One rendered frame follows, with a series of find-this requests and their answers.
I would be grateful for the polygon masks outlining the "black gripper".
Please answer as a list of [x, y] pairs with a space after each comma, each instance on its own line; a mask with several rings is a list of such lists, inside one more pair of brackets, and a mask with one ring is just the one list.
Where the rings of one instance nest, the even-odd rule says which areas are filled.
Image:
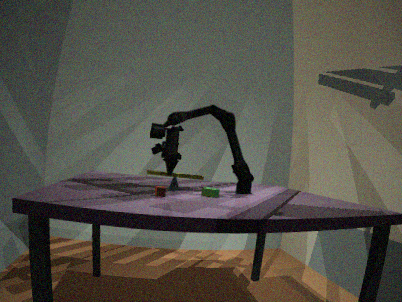
[[[167, 151], [161, 153], [161, 158], [166, 164], [166, 171], [168, 175], [171, 175], [178, 161], [181, 160], [181, 154], [178, 153], [178, 141], [177, 140], [166, 140]], [[178, 160], [177, 160], [178, 159]]]

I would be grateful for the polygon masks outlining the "green block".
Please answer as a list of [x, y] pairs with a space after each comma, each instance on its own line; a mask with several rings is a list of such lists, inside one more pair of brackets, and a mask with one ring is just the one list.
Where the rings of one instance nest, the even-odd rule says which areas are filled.
[[220, 190], [212, 189], [212, 188], [202, 188], [201, 195], [209, 196], [209, 197], [219, 197]]

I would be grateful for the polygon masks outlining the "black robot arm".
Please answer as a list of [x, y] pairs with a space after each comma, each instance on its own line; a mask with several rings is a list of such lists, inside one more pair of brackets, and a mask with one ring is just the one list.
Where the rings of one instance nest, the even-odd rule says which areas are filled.
[[[230, 143], [232, 154], [234, 157], [233, 173], [237, 176], [238, 180], [236, 184], [237, 193], [241, 194], [252, 194], [251, 187], [254, 176], [251, 175], [250, 170], [243, 160], [243, 154], [239, 144], [238, 136], [236, 133], [236, 118], [233, 113], [228, 113], [225, 110], [218, 108], [215, 105], [211, 105], [205, 108], [197, 108], [189, 111], [180, 111], [170, 114], [167, 117], [164, 124], [153, 123], [150, 130], [150, 138], [162, 139], [165, 137], [166, 130], [166, 140], [179, 140], [179, 131], [184, 131], [181, 127], [174, 127], [187, 119], [199, 117], [206, 114], [212, 114], [216, 119], [220, 120], [220, 123], [227, 133], [227, 137]], [[171, 128], [165, 128], [172, 125]], [[156, 144], [154, 148], [151, 148], [153, 155], [158, 154], [158, 152], [164, 153], [167, 151], [167, 146], [165, 141], [160, 145]]]

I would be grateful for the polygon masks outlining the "small orange-red block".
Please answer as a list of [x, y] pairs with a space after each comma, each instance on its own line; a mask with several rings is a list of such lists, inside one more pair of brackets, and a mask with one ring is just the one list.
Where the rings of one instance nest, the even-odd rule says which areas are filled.
[[155, 187], [155, 195], [166, 197], [166, 187], [165, 186], [156, 186]]

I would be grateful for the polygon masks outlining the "yellow bar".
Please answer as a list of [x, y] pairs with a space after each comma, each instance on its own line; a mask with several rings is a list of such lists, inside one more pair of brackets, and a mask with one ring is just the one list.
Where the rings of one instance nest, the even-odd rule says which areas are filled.
[[148, 170], [147, 170], [147, 174], [148, 175], [156, 175], [156, 176], [166, 176], [166, 177], [199, 179], [199, 180], [204, 179], [204, 176], [199, 176], [199, 175], [178, 174], [178, 173], [172, 173], [171, 175], [168, 175], [168, 172], [148, 171]]

